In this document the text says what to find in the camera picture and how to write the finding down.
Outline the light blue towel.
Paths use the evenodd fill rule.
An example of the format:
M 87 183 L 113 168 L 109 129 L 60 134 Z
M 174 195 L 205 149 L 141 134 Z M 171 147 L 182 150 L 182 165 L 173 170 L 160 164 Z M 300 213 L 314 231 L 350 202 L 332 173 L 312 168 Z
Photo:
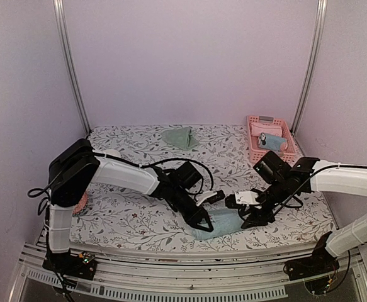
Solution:
M 189 227 L 188 233 L 195 239 L 209 240 L 242 231 L 241 225 L 243 224 L 243 220 L 235 210 L 211 210 L 208 214 L 213 225 L 213 231 L 206 232 Z

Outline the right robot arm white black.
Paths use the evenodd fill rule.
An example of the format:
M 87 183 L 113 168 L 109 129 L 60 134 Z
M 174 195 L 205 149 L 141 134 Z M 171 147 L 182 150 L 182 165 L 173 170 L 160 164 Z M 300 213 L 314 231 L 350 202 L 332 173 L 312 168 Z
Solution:
M 342 164 L 316 157 L 301 157 L 294 165 L 273 151 L 267 152 L 254 170 L 269 185 L 259 191 L 255 204 L 241 211 L 242 228 L 264 226 L 295 196 L 322 193 L 325 196 L 367 201 L 367 165 Z M 367 243 L 367 208 L 347 225 L 324 234 L 307 257 L 307 269 L 321 274 L 343 253 Z

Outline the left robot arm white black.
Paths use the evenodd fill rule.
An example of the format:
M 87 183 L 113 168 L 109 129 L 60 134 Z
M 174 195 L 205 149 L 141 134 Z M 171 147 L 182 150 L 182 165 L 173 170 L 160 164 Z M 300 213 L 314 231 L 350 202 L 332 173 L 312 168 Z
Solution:
M 27 192 L 29 198 L 41 197 L 39 211 L 46 211 L 47 262 L 53 269 L 69 273 L 89 264 L 71 255 L 69 234 L 72 212 L 92 183 L 130 189 L 164 200 L 190 227 L 213 231 L 207 211 L 189 193 L 201 178 L 195 169 L 198 162 L 184 159 L 177 169 L 163 169 L 158 163 L 139 165 L 106 152 L 95 151 L 82 138 L 54 159 L 48 168 L 48 184 Z

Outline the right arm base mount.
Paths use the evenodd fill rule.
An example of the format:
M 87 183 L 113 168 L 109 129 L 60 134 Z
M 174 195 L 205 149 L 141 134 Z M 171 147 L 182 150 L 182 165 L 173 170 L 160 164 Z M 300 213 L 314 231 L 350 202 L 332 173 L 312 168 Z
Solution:
M 335 272 L 338 268 L 336 257 L 331 256 L 325 249 L 317 249 L 307 257 L 286 261 L 283 272 L 293 281 Z

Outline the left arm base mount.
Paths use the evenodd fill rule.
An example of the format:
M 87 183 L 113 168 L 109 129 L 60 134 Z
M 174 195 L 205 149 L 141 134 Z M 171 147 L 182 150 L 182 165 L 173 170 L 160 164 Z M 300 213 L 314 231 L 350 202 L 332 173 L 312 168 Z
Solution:
M 70 250 L 59 254 L 47 250 L 42 267 L 62 276 L 66 275 L 92 281 L 97 265 L 95 255 L 87 252 L 72 255 Z

